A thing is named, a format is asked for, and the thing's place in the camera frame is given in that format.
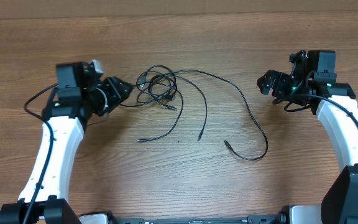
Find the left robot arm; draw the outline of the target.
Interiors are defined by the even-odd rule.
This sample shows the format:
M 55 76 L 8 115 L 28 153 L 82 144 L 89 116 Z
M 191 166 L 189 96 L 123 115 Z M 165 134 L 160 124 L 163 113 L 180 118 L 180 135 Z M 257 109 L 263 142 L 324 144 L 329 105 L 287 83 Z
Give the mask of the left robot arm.
M 92 115 L 104 116 L 125 101 L 132 84 L 101 77 L 100 61 L 61 63 L 57 83 L 38 119 L 42 142 L 34 168 L 16 203 L 4 204 L 0 223 L 114 223 L 109 212 L 77 216 L 68 203 L 75 155 Z

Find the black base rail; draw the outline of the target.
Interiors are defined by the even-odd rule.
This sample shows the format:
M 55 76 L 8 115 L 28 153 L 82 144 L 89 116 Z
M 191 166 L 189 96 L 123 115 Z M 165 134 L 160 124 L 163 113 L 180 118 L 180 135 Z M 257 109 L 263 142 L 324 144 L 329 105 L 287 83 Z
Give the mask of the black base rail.
M 111 212 L 87 213 L 79 217 L 83 224 L 289 224 L 285 212 L 276 215 L 248 215 L 242 218 L 143 219 L 116 218 Z

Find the cardboard backdrop panel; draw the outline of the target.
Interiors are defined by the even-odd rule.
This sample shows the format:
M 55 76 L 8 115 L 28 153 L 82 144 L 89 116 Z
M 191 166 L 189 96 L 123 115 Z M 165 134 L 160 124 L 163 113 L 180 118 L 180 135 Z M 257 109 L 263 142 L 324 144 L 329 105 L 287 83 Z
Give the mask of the cardboard backdrop panel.
M 358 0 L 0 0 L 0 19 L 358 11 Z

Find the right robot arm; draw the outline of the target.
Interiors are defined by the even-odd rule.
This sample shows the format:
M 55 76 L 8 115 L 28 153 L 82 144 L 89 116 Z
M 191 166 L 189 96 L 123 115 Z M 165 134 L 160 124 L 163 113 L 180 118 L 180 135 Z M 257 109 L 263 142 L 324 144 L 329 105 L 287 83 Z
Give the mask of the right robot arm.
M 309 109 L 326 130 L 340 174 L 317 205 L 290 205 L 280 223 L 358 223 L 358 103 L 350 84 L 337 82 L 336 53 L 301 50 L 291 73 L 268 70 L 257 80 L 264 95 Z

